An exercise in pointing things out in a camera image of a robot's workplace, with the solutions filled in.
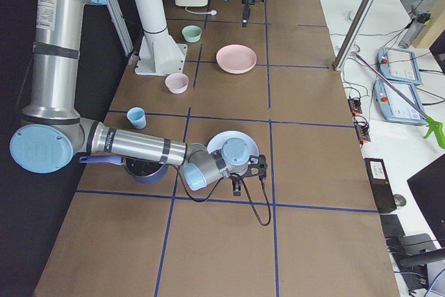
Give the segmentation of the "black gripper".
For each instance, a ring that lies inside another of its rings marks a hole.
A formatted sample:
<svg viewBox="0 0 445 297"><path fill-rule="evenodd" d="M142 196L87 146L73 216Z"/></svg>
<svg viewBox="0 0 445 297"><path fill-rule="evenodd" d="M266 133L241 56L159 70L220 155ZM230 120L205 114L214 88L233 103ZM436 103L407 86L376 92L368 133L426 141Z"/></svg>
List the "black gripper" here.
<svg viewBox="0 0 445 297"><path fill-rule="evenodd" d="M242 191L241 186L243 185L243 178L237 176L231 176L230 179L232 181L233 195L241 195Z"/></svg>
<svg viewBox="0 0 445 297"><path fill-rule="evenodd" d="M248 25L250 18L250 6L254 5L256 0L242 0L243 15L242 15L242 27L245 28Z"/></svg>

